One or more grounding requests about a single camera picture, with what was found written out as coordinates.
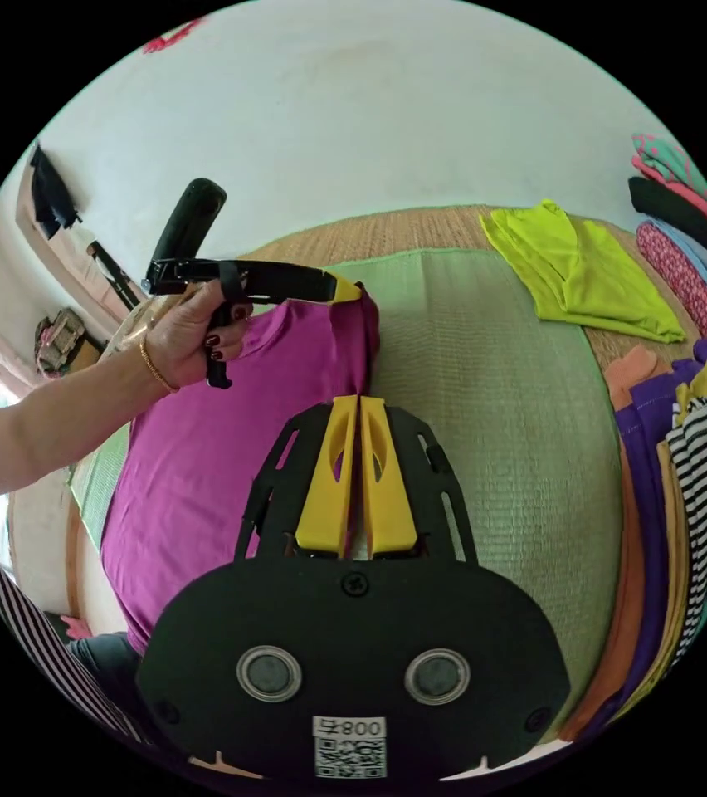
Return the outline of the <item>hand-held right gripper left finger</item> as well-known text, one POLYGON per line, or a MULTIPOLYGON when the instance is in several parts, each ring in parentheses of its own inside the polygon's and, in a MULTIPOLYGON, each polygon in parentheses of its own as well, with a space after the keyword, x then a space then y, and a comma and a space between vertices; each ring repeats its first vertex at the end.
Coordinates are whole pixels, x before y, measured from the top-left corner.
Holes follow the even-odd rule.
POLYGON ((326 425, 295 543, 309 555, 342 555, 349 528, 358 396, 337 397, 322 409, 328 411, 326 425))

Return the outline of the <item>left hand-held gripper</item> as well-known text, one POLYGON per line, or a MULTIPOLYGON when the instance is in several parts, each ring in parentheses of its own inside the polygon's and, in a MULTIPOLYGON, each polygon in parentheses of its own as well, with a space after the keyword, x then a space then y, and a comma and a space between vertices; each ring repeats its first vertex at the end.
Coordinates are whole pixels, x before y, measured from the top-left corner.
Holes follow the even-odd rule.
POLYGON ((278 305, 288 300, 319 305, 359 301, 362 288, 347 278, 286 262, 212 260, 197 257, 153 259, 146 271, 146 291, 171 296, 188 284, 217 281, 224 302, 209 319, 211 329, 232 322, 234 305, 278 305))

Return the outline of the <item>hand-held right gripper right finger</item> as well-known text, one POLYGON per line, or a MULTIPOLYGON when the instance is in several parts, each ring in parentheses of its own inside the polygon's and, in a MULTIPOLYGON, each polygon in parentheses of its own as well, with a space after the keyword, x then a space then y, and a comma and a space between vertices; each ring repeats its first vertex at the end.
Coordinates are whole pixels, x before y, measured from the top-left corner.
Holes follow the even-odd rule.
POLYGON ((393 440, 380 398, 360 398, 363 525, 370 557, 409 555, 417 532, 393 440))

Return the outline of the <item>person's left hand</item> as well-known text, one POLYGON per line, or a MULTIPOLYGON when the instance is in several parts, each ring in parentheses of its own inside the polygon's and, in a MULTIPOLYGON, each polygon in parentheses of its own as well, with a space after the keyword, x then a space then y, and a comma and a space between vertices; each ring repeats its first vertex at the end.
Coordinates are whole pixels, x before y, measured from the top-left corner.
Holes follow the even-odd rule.
POLYGON ((140 345, 158 391, 173 394, 204 379, 208 361, 225 364, 238 358, 251 314, 252 305, 226 301, 217 280, 191 290, 140 345))

